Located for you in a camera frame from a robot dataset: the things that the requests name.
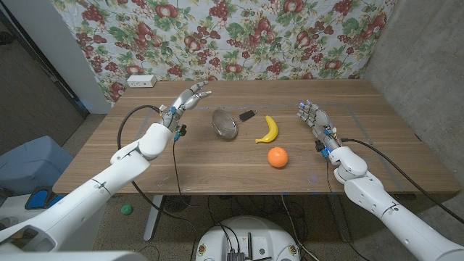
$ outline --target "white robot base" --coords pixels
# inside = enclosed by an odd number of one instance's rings
[[[237,253],[239,241],[242,256],[233,260],[278,260],[297,261],[299,250],[295,240],[280,226],[269,220],[254,216],[232,217],[222,222]],[[231,247],[220,226],[215,226],[200,239],[196,249],[196,261],[228,260]]]

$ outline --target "wall outlet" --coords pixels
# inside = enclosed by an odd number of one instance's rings
[[[131,75],[128,79],[129,87],[153,87],[157,82],[154,75]]]

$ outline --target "blue bin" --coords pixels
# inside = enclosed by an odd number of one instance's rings
[[[0,186],[15,196],[53,186],[72,160],[49,136],[36,138],[0,156]]]

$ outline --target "floral backdrop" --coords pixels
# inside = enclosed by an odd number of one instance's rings
[[[158,80],[359,78],[396,0],[50,0],[114,104]]]

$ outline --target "wooden table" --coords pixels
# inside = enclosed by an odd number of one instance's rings
[[[109,166],[117,151],[117,129],[124,116],[142,104],[169,106],[194,82],[158,82],[154,88],[128,89],[90,137],[61,178],[54,191],[67,194]],[[183,194],[311,194],[329,193],[326,160],[314,147],[315,137],[309,126],[297,116],[298,103],[310,99],[332,119],[341,138],[371,142],[394,160],[425,190],[452,193],[460,186],[442,163],[428,150],[366,80],[251,80],[213,81],[204,88],[213,95],[181,118],[187,135],[175,145],[179,180]],[[215,135],[212,113],[225,109],[237,122],[242,112],[257,111],[250,120],[239,123],[239,134],[232,141]],[[278,125],[277,138],[270,144],[256,144],[268,132],[265,116]],[[123,131],[128,144],[159,115],[143,109],[132,116]],[[393,167],[371,150],[345,143],[367,163],[385,189],[394,193],[417,190]],[[284,169],[271,167],[268,151],[275,146],[289,154]],[[173,143],[136,181],[148,194],[177,194],[173,166]],[[328,181],[335,192],[344,192],[329,165]],[[136,193],[127,185],[121,194]]]

